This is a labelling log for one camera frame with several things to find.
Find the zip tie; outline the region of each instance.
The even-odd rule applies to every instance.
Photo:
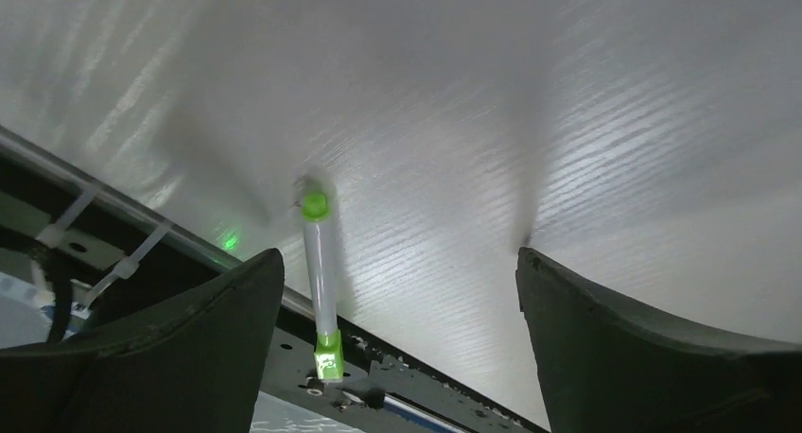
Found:
[[[49,249],[58,247],[61,241],[64,239],[64,235],[66,234],[67,229],[70,228],[70,225],[73,224],[75,219],[80,216],[80,213],[82,213],[83,210],[89,206],[92,200],[97,197],[97,194],[99,194],[102,189],[103,184],[101,184],[98,180],[92,181],[83,189],[83,192],[81,192],[80,196],[73,201],[73,204],[71,204],[70,207],[64,211],[61,217],[59,217],[55,222],[44,227],[44,230],[42,230],[42,232],[36,236],[36,240],[45,244]],[[31,260],[30,273],[31,278],[33,279],[33,285],[40,290],[47,291],[47,282],[44,279],[44,271],[42,270],[42,267],[39,266],[39,263]]]
[[[93,286],[92,289],[86,293],[84,297],[83,303],[80,306],[80,310],[85,310],[89,308],[90,305],[101,295],[103,291],[106,290],[109,286],[111,286],[117,279],[129,279],[137,269],[139,269],[139,262],[142,261],[142,258],[145,258],[145,255],[148,252],[156,247],[156,244],[165,237],[165,234],[170,231],[172,227],[172,223],[169,220],[165,220],[164,222],[160,223],[156,230],[148,236],[145,241],[136,248],[135,251],[131,254],[131,256],[126,256],[114,265],[114,268],[111,272],[106,274],[105,277],[100,279],[100,282],[97,282],[97,285]]]

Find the green light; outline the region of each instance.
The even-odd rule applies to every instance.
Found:
[[[219,243],[223,250],[235,251],[239,246],[239,236],[233,231],[228,231],[220,237]]]

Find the black cable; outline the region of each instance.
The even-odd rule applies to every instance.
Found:
[[[0,249],[22,253],[39,263],[45,280],[53,286],[56,296],[53,323],[47,334],[47,343],[58,343],[64,338],[70,324],[73,303],[73,288],[53,251],[45,244],[26,234],[15,232],[0,225]]]

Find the white marker with green cap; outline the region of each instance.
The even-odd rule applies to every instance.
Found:
[[[304,247],[312,306],[318,343],[315,347],[315,366],[318,379],[324,383],[339,383],[343,378],[342,342],[337,327],[336,267],[334,249],[337,245],[334,224],[329,217],[329,205],[322,192],[307,193],[301,200],[304,218]]]

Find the green cap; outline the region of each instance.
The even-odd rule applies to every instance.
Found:
[[[301,201],[301,216],[310,222],[318,222],[328,217],[328,200],[320,192],[306,194]]]
[[[324,383],[342,381],[345,366],[342,360],[342,340],[340,329],[333,334],[318,334],[318,346],[315,348],[315,367],[318,379]]]

